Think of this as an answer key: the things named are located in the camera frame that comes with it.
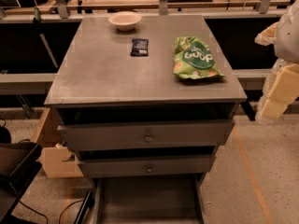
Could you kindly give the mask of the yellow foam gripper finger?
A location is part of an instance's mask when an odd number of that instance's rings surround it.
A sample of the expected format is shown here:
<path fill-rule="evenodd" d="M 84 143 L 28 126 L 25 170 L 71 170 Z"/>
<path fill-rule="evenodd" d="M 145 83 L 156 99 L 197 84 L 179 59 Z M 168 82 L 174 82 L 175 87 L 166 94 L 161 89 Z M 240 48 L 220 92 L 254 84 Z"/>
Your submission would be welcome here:
<path fill-rule="evenodd" d="M 276 30 L 278 27 L 278 22 L 274 22 L 270 26 L 268 26 L 266 29 L 261 31 L 260 33 L 257 34 L 255 37 L 254 41 L 262 46 L 268 46 L 270 44 L 275 43 L 276 39 Z"/>
<path fill-rule="evenodd" d="M 278 120 L 298 97 L 299 64 L 278 58 L 266 76 L 255 119 L 258 122 Z"/>

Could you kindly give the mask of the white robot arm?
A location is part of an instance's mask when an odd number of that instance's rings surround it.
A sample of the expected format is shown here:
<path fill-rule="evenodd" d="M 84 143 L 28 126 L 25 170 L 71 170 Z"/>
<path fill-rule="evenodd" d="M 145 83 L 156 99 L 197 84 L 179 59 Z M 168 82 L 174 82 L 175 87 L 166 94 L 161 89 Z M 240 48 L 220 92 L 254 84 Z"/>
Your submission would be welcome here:
<path fill-rule="evenodd" d="M 278 120 L 299 97 L 299 0 L 280 18 L 255 37 L 257 44 L 274 45 L 275 64 L 266 76 L 255 119 L 261 123 Z"/>

